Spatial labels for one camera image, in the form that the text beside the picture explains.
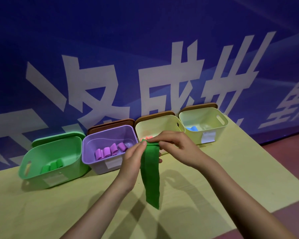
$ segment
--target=wall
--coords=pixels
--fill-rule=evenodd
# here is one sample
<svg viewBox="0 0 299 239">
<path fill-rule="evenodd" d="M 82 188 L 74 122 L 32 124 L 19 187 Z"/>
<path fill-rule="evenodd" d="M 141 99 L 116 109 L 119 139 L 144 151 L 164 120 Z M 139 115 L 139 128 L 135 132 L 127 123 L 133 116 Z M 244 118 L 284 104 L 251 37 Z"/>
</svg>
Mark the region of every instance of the wall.
<svg viewBox="0 0 299 239">
<path fill-rule="evenodd" d="M 210 101 L 259 143 L 299 131 L 299 0 L 0 0 L 0 170 Z"/>
</svg>

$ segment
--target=table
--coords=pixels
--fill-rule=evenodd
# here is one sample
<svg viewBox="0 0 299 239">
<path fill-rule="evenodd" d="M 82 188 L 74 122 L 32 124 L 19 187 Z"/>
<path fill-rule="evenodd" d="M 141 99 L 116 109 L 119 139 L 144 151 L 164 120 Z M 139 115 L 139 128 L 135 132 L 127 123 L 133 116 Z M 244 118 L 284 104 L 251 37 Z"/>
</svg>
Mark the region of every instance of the table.
<svg viewBox="0 0 299 239">
<path fill-rule="evenodd" d="M 213 143 L 200 149 L 270 212 L 299 201 L 299 180 L 232 120 Z M 161 157 L 160 210 L 145 202 L 141 174 L 103 238 L 213 238 L 235 228 L 206 179 L 170 154 Z M 85 176 L 36 191 L 0 171 L 0 238 L 59 238 L 101 196 L 118 170 Z"/>
</svg>

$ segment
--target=right hand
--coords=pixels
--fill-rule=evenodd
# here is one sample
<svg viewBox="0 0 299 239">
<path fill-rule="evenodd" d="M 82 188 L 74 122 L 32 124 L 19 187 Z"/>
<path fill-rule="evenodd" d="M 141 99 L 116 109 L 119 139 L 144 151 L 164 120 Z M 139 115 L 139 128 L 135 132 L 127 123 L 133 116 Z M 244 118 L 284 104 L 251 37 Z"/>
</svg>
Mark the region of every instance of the right hand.
<svg viewBox="0 0 299 239">
<path fill-rule="evenodd" d="M 148 142 L 159 142 L 160 149 L 181 163 L 198 169 L 209 156 L 202 152 L 184 132 L 162 131 Z"/>
</svg>

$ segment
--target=pink rolled fabric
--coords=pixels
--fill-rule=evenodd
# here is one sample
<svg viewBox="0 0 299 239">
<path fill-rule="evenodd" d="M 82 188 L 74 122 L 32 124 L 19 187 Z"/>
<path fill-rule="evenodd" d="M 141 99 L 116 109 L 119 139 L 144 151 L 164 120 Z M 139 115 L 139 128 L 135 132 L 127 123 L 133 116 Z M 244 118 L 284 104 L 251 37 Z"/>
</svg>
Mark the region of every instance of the pink rolled fabric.
<svg viewBox="0 0 299 239">
<path fill-rule="evenodd" d="M 117 145 L 117 147 L 122 151 L 122 152 L 125 152 L 127 149 L 128 149 L 128 147 L 124 144 L 124 143 L 119 143 L 118 145 Z"/>
<path fill-rule="evenodd" d="M 116 155 L 117 152 L 119 151 L 119 150 L 117 149 L 117 146 L 116 146 L 115 143 L 113 143 L 113 144 L 111 145 L 110 150 L 111 150 L 112 155 Z"/>
<path fill-rule="evenodd" d="M 102 156 L 102 150 L 101 149 L 98 149 L 95 151 L 95 159 L 96 161 L 99 160 L 99 159 L 102 159 L 103 156 Z"/>
<path fill-rule="evenodd" d="M 111 149 L 109 147 L 104 148 L 103 153 L 104 153 L 104 158 L 108 158 L 108 157 L 112 156 Z"/>
</svg>

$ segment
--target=forearm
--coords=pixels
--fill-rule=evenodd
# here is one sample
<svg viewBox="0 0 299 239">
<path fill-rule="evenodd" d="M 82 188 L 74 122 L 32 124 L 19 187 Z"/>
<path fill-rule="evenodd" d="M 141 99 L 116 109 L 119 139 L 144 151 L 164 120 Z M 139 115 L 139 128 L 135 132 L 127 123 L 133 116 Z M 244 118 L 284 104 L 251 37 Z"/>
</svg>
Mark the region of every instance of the forearm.
<svg viewBox="0 0 299 239">
<path fill-rule="evenodd" d="M 295 238 L 262 205 L 244 191 L 212 158 L 204 158 L 198 170 L 245 238 Z"/>
<path fill-rule="evenodd" d="M 128 189 L 115 179 L 92 207 L 61 238 L 101 238 Z"/>
</svg>

